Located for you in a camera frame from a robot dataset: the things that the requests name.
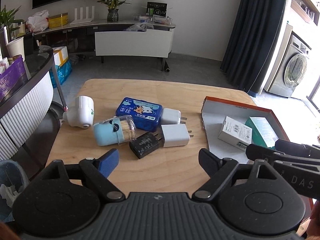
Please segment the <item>white small product box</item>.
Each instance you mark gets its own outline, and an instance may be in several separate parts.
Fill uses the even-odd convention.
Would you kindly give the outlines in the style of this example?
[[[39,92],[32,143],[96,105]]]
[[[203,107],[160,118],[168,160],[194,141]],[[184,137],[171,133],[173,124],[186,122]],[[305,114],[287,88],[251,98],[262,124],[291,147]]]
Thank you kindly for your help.
[[[252,143],[252,129],[235,119],[225,117],[218,139],[245,151]]]

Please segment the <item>light blue toothpick holder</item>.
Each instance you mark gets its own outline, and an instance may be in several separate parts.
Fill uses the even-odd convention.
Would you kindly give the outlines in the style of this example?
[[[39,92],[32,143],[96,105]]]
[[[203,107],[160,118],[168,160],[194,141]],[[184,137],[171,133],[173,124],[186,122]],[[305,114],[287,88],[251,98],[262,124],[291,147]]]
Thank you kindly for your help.
[[[115,116],[93,125],[98,146],[123,144],[135,139],[136,126],[130,115]]]

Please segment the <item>teal product box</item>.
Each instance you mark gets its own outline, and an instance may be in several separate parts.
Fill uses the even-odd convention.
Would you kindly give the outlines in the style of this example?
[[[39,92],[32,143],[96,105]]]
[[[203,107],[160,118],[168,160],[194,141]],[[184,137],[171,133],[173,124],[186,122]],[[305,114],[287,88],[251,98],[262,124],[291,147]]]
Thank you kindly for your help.
[[[252,129],[253,144],[266,148],[275,146],[278,136],[265,117],[249,117],[245,125]]]

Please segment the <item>black charger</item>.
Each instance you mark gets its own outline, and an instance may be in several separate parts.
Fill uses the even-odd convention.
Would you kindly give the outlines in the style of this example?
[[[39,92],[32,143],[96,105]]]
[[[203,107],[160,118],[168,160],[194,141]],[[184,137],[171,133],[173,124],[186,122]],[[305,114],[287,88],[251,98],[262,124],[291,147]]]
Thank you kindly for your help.
[[[159,148],[162,138],[157,138],[157,135],[158,134],[153,134],[151,132],[140,135],[129,142],[130,150],[138,159],[146,157]]]

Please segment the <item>white round plastic night light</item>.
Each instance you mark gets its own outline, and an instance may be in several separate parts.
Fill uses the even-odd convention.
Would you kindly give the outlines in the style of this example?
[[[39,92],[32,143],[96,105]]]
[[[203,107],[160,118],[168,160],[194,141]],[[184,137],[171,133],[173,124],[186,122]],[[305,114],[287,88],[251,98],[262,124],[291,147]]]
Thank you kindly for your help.
[[[71,127],[90,128],[94,120],[94,101],[89,96],[77,96],[62,119]]]

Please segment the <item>white charger lower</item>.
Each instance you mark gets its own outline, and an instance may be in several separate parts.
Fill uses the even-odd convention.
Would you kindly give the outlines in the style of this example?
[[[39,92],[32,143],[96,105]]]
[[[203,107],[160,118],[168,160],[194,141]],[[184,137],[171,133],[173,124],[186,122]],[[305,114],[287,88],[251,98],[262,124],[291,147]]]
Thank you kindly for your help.
[[[163,147],[186,146],[193,137],[185,124],[161,125]]]

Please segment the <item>white charger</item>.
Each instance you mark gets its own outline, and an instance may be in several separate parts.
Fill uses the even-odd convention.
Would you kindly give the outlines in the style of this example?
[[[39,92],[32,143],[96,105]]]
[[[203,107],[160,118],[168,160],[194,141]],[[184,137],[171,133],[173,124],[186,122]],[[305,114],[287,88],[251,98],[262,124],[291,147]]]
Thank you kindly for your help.
[[[161,125],[163,147],[186,146],[193,137],[185,124]]]
[[[176,109],[171,108],[163,108],[161,114],[161,124],[162,125],[175,125],[184,123],[186,121],[186,117],[181,116],[181,112]]]

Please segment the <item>orange-rimmed cardboard box lid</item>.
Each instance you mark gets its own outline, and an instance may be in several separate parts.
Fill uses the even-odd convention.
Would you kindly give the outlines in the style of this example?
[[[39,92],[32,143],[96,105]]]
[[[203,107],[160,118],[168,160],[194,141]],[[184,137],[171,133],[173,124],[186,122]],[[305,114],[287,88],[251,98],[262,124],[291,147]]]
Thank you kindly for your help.
[[[245,122],[250,117],[265,118],[279,139],[289,139],[270,109],[208,96],[201,115],[208,150],[220,159],[232,158],[241,164],[249,162],[245,150],[253,139],[252,130]]]

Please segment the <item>blue cartoon tin box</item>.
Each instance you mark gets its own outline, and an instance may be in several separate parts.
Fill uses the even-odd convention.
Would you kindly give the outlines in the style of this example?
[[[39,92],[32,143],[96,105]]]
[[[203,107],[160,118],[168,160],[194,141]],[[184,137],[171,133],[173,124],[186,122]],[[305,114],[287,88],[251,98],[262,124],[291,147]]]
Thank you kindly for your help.
[[[162,105],[125,97],[116,110],[116,116],[130,115],[138,129],[155,132],[162,111]]]

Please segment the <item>white charger upper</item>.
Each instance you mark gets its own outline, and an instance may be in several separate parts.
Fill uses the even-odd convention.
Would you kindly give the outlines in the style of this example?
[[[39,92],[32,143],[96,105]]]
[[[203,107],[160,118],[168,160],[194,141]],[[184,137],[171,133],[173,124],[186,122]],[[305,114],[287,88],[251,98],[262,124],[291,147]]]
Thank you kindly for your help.
[[[186,121],[186,117],[181,116],[181,112],[176,109],[171,108],[163,108],[161,114],[161,124],[162,125],[175,125],[184,123]]]

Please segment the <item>trash bin with bag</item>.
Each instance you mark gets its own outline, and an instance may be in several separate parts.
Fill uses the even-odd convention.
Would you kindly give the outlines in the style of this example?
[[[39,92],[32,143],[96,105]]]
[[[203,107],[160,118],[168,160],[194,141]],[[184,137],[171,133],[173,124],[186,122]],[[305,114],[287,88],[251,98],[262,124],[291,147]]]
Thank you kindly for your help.
[[[12,222],[12,207],[29,179],[18,162],[1,160],[1,222]]]

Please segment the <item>white ribbed side counter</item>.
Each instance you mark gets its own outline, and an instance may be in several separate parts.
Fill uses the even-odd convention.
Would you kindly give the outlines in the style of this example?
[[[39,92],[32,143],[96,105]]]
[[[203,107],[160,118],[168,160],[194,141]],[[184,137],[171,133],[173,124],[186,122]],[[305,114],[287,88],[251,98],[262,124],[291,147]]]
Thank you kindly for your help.
[[[24,67],[28,82],[1,103],[1,159],[16,160],[28,172],[45,167],[64,110],[53,101],[53,49],[40,46],[25,57]]]

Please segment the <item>silver washing machine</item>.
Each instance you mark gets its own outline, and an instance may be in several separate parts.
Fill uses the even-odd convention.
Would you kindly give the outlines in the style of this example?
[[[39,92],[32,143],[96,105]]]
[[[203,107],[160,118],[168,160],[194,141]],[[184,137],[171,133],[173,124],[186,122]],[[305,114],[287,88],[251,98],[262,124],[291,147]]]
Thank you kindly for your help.
[[[267,91],[290,98],[306,75],[311,48],[292,32],[276,74]]]

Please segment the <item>blue plastic bag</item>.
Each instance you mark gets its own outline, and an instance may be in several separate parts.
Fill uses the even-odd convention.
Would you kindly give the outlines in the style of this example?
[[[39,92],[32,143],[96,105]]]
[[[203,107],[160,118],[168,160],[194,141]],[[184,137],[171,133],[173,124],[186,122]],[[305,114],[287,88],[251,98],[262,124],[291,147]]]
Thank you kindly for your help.
[[[55,68],[57,71],[57,77],[59,80],[59,84],[62,85],[68,79],[68,77],[70,76],[70,74],[72,72],[72,62],[70,59],[68,59],[61,67],[56,65]],[[57,84],[56,84],[56,81],[54,78],[52,68],[50,68],[50,70],[49,70],[49,75],[50,75],[50,79],[51,79],[53,88],[56,88]]]

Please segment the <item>cardboard box on floor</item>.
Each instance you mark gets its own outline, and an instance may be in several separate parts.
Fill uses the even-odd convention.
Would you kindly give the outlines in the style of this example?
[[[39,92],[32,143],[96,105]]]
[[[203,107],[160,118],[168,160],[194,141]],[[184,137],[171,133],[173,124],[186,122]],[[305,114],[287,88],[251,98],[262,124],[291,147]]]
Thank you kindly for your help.
[[[68,50],[66,46],[53,48],[54,62],[56,66],[63,66],[68,60]]]

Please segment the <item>purple box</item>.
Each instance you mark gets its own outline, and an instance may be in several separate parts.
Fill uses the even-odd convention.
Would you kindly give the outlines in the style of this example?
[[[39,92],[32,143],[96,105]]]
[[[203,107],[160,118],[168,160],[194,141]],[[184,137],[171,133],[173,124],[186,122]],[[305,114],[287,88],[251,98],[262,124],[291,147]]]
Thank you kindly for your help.
[[[13,57],[13,63],[1,74],[1,103],[8,100],[28,82],[22,55]]]

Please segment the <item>white TV cabinet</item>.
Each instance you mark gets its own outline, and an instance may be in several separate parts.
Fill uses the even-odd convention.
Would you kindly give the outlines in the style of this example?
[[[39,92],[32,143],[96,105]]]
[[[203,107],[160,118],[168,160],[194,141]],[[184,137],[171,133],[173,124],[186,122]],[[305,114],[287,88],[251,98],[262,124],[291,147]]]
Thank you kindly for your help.
[[[35,38],[51,47],[67,46],[75,53],[95,52],[104,62],[106,56],[156,57],[162,61],[162,71],[169,72],[167,59],[171,53],[174,24],[151,23],[145,31],[128,31],[134,20],[66,24],[35,33]]]

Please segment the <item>dark blue curtain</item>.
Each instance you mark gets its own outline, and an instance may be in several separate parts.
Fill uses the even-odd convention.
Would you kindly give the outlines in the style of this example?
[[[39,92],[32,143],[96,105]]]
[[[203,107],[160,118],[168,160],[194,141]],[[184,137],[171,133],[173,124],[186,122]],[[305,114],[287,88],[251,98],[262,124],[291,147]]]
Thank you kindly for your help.
[[[263,71],[279,34],[286,0],[241,0],[220,69],[248,94]]]

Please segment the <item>white paper cup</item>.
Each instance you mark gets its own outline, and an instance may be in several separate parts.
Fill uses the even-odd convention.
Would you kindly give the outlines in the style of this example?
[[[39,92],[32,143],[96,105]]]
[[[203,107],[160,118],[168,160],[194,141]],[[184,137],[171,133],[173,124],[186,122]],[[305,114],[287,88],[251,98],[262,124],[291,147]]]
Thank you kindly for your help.
[[[6,48],[10,57],[21,55],[23,61],[25,61],[23,36],[9,42]]]

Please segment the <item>white router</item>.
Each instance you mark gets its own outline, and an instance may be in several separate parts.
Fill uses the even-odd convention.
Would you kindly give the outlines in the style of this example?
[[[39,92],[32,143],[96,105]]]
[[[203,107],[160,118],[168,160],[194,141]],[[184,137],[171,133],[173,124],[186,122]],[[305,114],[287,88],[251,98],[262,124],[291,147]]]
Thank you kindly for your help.
[[[84,8],[80,7],[74,9],[74,20],[70,23],[70,25],[77,25],[83,23],[90,23],[95,18],[95,6],[91,7],[91,12],[89,12],[89,7],[86,7],[85,13]]]

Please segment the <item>yellow box on cabinet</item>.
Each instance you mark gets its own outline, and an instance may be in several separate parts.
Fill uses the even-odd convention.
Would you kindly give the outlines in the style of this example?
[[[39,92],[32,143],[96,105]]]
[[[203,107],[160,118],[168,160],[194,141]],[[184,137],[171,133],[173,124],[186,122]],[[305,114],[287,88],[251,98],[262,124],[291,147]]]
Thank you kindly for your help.
[[[48,28],[53,29],[68,24],[68,13],[48,17]]]

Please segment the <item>white plastic bag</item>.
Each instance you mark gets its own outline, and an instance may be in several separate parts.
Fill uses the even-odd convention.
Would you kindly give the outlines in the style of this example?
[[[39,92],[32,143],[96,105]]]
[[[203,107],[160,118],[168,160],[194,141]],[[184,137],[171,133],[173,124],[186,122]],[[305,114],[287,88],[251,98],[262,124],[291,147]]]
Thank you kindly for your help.
[[[36,33],[46,30],[49,27],[48,17],[48,10],[36,12],[33,16],[28,17],[26,25],[29,31],[32,33]]]

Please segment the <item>dark green gift box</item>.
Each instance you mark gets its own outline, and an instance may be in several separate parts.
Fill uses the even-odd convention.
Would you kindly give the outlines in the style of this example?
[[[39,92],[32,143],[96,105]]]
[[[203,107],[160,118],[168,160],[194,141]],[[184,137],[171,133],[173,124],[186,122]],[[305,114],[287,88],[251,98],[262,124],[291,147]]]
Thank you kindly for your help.
[[[147,2],[146,14],[149,16],[167,16],[167,3]]]

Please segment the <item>wooden wall shelf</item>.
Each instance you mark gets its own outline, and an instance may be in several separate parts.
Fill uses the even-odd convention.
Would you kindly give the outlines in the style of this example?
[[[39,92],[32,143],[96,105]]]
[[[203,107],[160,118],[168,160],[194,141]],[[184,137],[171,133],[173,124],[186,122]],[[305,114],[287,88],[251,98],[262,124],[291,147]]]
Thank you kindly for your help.
[[[319,0],[292,0],[291,8],[306,23],[319,25]]]

